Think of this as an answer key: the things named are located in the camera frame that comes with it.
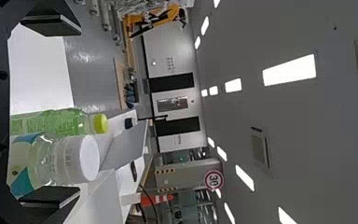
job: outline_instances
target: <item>white container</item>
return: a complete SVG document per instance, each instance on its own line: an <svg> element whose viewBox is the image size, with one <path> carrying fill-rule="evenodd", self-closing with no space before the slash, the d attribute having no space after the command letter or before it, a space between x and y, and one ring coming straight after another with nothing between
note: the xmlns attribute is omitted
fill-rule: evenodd
<svg viewBox="0 0 358 224"><path fill-rule="evenodd" d="M43 186L87 183L99 172L100 154L91 135L59 139L30 133L10 140L7 184L15 197Z"/></svg>

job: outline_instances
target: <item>desk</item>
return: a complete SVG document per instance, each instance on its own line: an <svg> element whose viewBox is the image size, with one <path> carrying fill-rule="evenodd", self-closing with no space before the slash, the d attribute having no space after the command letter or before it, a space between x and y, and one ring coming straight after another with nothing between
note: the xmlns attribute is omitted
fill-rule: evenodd
<svg viewBox="0 0 358 224"><path fill-rule="evenodd" d="M40 46L43 53L35 51ZM19 25L8 40L8 50L12 115L74 106L62 37L45 38ZM124 119L136 117L136 111L132 110L110 119L109 126L115 127L111 129L113 135L124 132ZM143 157L135 161L135 167L137 182L132 180L130 166L125 165L116 171L102 172L94 182L78 185L80 199L65 223L124 223L131 207L121 206L119 196L136 192L145 170ZM99 200L101 197L110 202Z"/></svg>

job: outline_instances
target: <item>gray floor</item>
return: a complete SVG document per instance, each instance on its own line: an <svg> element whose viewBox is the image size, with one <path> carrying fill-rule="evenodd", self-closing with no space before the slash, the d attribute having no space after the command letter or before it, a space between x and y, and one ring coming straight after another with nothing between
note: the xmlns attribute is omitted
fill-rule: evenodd
<svg viewBox="0 0 358 224"><path fill-rule="evenodd" d="M124 63L125 55L103 30L101 17L89 14L90 1L85 6L67 2L82 26L81 36L64 39L75 106L88 113L118 111L113 59Z"/></svg>

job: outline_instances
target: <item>yellow bottle cap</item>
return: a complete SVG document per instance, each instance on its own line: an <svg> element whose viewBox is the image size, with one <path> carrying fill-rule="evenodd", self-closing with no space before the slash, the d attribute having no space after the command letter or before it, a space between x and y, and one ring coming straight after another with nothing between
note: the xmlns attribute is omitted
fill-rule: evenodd
<svg viewBox="0 0 358 224"><path fill-rule="evenodd" d="M108 123L105 114L96 114L93 116L94 130L96 133L107 133Z"/></svg>

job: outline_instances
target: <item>sign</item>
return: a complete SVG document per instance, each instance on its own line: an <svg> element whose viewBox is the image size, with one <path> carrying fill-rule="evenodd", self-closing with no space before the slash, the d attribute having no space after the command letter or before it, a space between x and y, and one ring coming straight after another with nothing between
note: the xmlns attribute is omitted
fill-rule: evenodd
<svg viewBox="0 0 358 224"><path fill-rule="evenodd" d="M219 171L210 171L205 176L205 185L210 190L221 189L224 182L225 178Z"/></svg>

